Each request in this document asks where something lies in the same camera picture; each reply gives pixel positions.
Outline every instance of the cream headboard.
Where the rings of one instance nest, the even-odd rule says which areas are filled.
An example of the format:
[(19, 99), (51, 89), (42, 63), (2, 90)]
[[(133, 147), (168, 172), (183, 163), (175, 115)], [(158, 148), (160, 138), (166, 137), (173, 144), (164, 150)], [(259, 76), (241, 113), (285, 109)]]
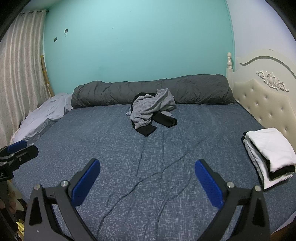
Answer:
[(271, 49), (237, 58), (233, 72), (228, 53), (227, 74), (234, 98), (265, 128), (275, 127), (296, 152), (296, 65)]

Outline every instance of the ceiling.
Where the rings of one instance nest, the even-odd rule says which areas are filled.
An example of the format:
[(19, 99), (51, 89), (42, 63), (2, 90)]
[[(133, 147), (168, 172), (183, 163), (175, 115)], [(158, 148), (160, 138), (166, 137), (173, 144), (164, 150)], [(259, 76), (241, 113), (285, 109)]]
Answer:
[(55, 3), (61, 0), (31, 0), (27, 6), (23, 9), (23, 11), (31, 11), (31, 10), (43, 10), (48, 9)]

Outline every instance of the white sheet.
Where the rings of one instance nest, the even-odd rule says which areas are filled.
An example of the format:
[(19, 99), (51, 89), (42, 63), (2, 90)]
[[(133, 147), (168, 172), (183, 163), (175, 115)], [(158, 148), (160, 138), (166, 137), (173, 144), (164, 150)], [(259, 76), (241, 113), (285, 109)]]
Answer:
[(20, 123), (12, 142), (26, 140), (28, 146), (33, 145), (54, 123), (73, 109), (71, 98), (71, 94), (60, 93), (45, 101)]

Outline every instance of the black metal bracket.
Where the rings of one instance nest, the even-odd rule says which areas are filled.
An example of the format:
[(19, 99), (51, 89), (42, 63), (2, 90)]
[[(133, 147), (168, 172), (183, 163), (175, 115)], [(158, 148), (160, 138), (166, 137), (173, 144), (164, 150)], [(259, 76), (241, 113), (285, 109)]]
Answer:
[(14, 215), (9, 211), (9, 200), (7, 190), (7, 180), (13, 178), (13, 171), (20, 165), (37, 157), (38, 148), (27, 147), (27, 142), (22, 140), (10, 146), (0, 149), (0, 198), (5, 204), (5, 208), (0, 210), (0, 233), (7, 240), (14, 240), (17, 231), (17, 224)]
[[(84, 198), (86, 197), (86, 194), (89, 192), (99, 173), (99, 161), (97, 159), (91, 159), (85, 168), (77, 172), (70, 181), (64, 180), (56, 187), (49, 188), (43, 188), (42, 185), (36, 184), (30, 196), (26, 213), (25, 240), (96, 241), (96, 238), (76, 211), (73, 202), (82, 204), (81, 195)], [(75, 201), (72, 192), (73, 190), (75, 191), (77, 187), (80, 195), (78, 195), (78, 201)], [(62, 217), (73, 239), (62, 232), (53, 211), (52, 204), (57, 204), (59, 206)]]
[(199, 160), (219, 187), (222, 187), (224, 205), (198, 239), (198, 241), (219, 241), (225, 233), (235, 209), (243, 205), (240, 217), (229, 241), (269, 241), (270, 227), (265, 199), (260, 186), (252, 189), (238, 188), (233, 182), (225, 182), (213, 172), (204, 160)]

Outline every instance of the folded white towel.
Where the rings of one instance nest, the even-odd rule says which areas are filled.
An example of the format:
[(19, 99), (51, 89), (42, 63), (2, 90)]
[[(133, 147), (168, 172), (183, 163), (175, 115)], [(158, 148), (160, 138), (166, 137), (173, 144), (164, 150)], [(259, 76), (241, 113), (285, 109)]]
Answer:
[(249, 154), (249, 157), (252, 161), (252, 163), (254, 164), (255, 168), (257, 169), (257, 172), (259, 174), (259, 177), (261, 178), (262, 182), (263, 182), (263, 188), (267, 189), (281, 181), (284, 181), (290, 177), (293, 176), (293, 172), (289, 172), (285, 175), (282, 175), (278, 178), (275, 178), (273, 180), (269, 179), (268, 176), (268, 169), (267, 169), (267, 165), (265, 164), (265, 161), (262, 159), (261, 154), (257, 151), (257, 149), (252, 145), (252, 143), (250, 142), (250, 139), (248, 138), (248, 136), (245, 136), (245, 140), (243, 140), (243, 143), (246, 147), (246, 150)]
[(249, 138), (259, 152), (270, 161), (270, 171), (275, 172), (282, 167), (295, 165), (296, 154), (288, 140), (275, 128), (248, 131)]

